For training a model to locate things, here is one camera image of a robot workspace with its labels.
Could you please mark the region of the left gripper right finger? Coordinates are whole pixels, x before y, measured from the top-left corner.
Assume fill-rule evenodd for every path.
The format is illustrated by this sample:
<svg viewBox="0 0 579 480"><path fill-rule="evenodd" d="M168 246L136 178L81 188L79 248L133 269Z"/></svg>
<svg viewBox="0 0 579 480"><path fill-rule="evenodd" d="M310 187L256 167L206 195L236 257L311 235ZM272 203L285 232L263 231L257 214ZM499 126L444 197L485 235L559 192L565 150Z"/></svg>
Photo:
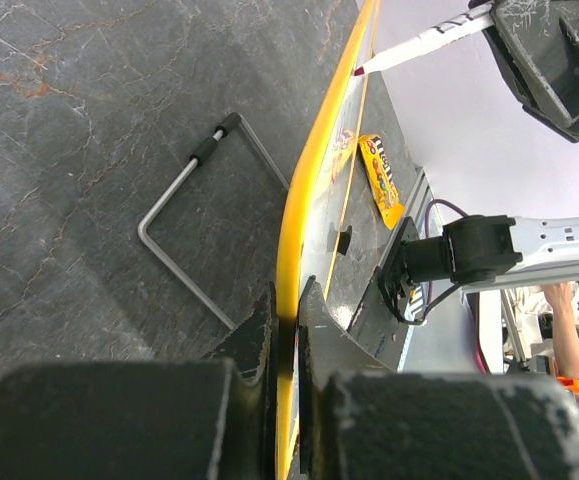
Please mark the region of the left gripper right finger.
<svg viewBox="0 0 579 480"><path fill-rule="evenodd" d="M544 375L398 373L299 301L300 469L311 479L579 479L579 407Z"/></svg>

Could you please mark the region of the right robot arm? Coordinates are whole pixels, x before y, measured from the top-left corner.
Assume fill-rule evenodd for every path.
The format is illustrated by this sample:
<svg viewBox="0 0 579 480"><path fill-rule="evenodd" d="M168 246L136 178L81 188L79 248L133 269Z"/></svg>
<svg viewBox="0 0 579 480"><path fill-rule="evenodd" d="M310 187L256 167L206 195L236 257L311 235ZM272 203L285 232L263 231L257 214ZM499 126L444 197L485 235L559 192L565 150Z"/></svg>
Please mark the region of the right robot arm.
<svg viewBox="0 0 579 480"><path fill-rule="evenodd" d="M523 110L579 143L579 1L473 1L466 12L387 49L358 68L384 71L483 33L497 67ZM439 236L417 239L405 218L370 281L394 319L416 288L448 280L479 291L579 275L579 218L532 220L467 215Z"/></svg>

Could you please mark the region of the pink capped whiteboard marker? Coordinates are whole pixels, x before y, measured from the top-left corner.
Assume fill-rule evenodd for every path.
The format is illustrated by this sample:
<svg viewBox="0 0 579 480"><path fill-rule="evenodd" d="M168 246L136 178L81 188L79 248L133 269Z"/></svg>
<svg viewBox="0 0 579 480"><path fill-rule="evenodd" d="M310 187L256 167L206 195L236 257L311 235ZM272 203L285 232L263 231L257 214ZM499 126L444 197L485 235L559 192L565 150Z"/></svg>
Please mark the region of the pink capped whiteboard marker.
<svg viewBox="0 0 579 480"><path fill-rule="evenodd" d="M353 71L353 76L361 77L374 72L389 70L491 27L493 25L491 17L493 4L493 1L486 1L374 55L370 60L357 67Z"/></svg>

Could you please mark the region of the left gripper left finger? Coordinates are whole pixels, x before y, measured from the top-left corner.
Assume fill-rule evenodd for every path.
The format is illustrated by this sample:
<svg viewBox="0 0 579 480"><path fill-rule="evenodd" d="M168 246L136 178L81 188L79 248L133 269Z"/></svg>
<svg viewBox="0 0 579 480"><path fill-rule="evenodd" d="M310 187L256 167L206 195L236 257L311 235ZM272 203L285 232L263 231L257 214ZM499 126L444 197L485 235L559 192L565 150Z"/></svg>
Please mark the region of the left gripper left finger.
<svg viewBox="0 0 579 480"><path fill-rule="evenodd" d="M271 479L276 292L205 356L36 363L0 379L0 479Z"/></svg>

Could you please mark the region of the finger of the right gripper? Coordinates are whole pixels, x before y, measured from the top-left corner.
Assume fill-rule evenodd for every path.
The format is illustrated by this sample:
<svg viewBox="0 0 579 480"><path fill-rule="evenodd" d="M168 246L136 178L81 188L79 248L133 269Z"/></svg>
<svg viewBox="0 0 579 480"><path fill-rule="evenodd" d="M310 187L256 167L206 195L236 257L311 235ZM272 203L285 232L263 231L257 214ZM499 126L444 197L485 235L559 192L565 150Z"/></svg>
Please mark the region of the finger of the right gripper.
<svg viewBox="0 0 579 480"><path fill-rule="evenodd" d="M495 1L484 31L522 108L579 142L579 1Z"/></svg>

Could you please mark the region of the yellow framed whiteboard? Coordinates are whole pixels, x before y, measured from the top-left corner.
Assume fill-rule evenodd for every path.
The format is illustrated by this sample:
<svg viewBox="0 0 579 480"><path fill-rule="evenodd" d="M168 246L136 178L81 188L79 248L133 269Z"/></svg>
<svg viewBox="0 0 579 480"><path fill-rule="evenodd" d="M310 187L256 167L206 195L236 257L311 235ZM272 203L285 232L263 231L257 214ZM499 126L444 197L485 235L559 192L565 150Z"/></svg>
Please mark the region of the yellow framed whiteboard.
<svg viewBox="0 0 579 480"><path fill-rule="evenodd" d="M373 56L380 12L363 4L295 167L285 203L276 264L279 318L274 476L288 476L298 427L296 329L307 280L330 285L353 180L368 79L355 71Z"/></svg>

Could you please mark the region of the person forearm in background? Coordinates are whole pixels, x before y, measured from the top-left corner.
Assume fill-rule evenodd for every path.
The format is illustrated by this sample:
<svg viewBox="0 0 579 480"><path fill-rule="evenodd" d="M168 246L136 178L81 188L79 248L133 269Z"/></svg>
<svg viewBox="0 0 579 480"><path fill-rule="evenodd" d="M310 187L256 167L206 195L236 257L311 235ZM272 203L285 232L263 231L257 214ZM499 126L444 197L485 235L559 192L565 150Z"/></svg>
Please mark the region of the person forearm in background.
<svg viewBox="0 0 579 480"><path fill-rule="evenodd" d="M541 287L545 300L552 309L552 343L559 373L579 380L579 336L572 308L569 283Z"/></svg>

